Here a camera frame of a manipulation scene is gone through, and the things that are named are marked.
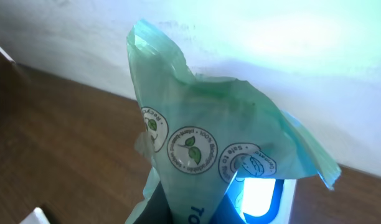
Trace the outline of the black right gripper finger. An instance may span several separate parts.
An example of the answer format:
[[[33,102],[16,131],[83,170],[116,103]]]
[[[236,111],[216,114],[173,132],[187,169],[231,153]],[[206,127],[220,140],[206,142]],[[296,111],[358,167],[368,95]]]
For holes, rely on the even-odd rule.
[[[171,210],[161,183],[158,183],[146,208],[134,224],[173,224]]]

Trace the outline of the teal wet wipes pack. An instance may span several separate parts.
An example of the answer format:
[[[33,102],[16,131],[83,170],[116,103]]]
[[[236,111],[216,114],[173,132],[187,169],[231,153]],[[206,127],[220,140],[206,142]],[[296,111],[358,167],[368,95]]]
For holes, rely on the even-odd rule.
[[[126,41],[146,127],[136,149],[156,170],[174,223],[211,221],[236,177],[318,175],[333,187],[336,161],[253,85],[193,74],[180,48],[147,21]]]

